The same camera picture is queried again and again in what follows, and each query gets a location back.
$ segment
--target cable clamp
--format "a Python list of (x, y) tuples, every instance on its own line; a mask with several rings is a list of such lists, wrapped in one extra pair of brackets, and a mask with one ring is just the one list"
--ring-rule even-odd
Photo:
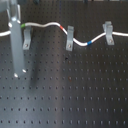
[(67, 31), (67, 43), (66, 43), (66, 50), (72, 51), (73, 49), (73, 35), (74, 35), (74, 27), (68, 26)]
[(29, 50), (31, 44), (31, 35), (32, 35), (32, 28), (28, 26), (24, 30), (23, 50)]
[(106, 21), (105, 24), (103, 24), (104, 32), (106, 33), (106, 40), (108, 45), (114, 45), (114, 40), (112, 37), (113, 32), (113, 26), (111, 21)]

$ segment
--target white cable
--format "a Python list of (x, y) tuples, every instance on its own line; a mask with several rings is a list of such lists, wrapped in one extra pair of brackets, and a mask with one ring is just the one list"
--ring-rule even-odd
[(120, 32), (112, 32), (112, 34), (116, 36), (128, 36), (127, 33), (120, 33)]
[(76, 40), (75, 38), (73, 38), (73, 41), (74, 41), (76, 44), (80, 45), (80, 46), (87, 46), (87, 42), (82, 43), (82, 42)]
[(96, 40), (98, 40), (99, 38), (101, 38), (102, 36), (106, 35), (106, 33), (102, 33), (99, 36), (95, 37), (94, 39), (92, 39), (92, 43), (95, 42)]
[(67, 35), (67, 31), (63, 28), (64, 33)]
[(11, 34), (10, 31), (2, 32), (2, 33), (0, 33), (0, 37), (2, 37), (2, 36), (8, 36), (10, 34)]
[(45, 27), (48, 27), (48, 26), (51, 26), (51, 25), (56, 25), (58, 27), (60, 27), (60, 24), (57, 23), (57, 22), (50, 22), (50, 23), (47, 23), (47, 24), (44, 24), (44, 25), (41, 25), (41, 24), (37, 24), (37, 23), (25, 23), (25, 26), (34, 26), (34, 27), (42, 27), (42, 28), (45, 28)]

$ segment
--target metal base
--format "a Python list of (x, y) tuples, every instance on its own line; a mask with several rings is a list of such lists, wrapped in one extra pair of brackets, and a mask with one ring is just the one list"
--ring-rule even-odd
[[(86, 42), (111, 20), (114, 31), (128, 31), (126, 2), (33, 1), (21, 6), (22, 23), (59, 22), (74, 26)], [(0, 31), (8, 30), (0, 13)], [(74, 43), (57, 26), (34, 28), (24, 51), (27, 73), (13, 77), (10, 38), (0, 38), (0, 128), (128, 128), (128, 38), (105, 37), (87, 47)]]

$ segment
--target cable holder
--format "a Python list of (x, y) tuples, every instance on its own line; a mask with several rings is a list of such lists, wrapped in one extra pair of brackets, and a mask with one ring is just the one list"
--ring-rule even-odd
[(24, 30), (24, 44), (23, 50), (29, 50), (31, 44), (32, 27), (28, 26)]
[(106, 21), (105, 24), (103, 24), (104, 32), (106, 33), (106, 40), (108, 45), (114, 45), (114, 40), (112, 37), (113, 32), (113, 26), (111, 21)]
[(73, 49), (73, 35), (74, 35), (74, 27), (68, 26), (67, 31), (67, 43), (66, 43), (66, 50), (72, 51)]

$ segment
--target clamp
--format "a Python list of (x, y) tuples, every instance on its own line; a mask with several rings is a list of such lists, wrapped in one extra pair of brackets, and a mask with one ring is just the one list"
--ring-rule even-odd
[(114, 40), (112, 37), (113, 32), (113, 26), (111, 21), (106, 21), (105, 24), (103, 24), (104, 32), (106, 33), (106, 40), (108, 45), (114, 45)]
[(66, 50), (72, 51), (73, 49), (73, 35), (74, 35), (74, 27), (68, 26), (67, 31), (67, 43), (66, 43)]

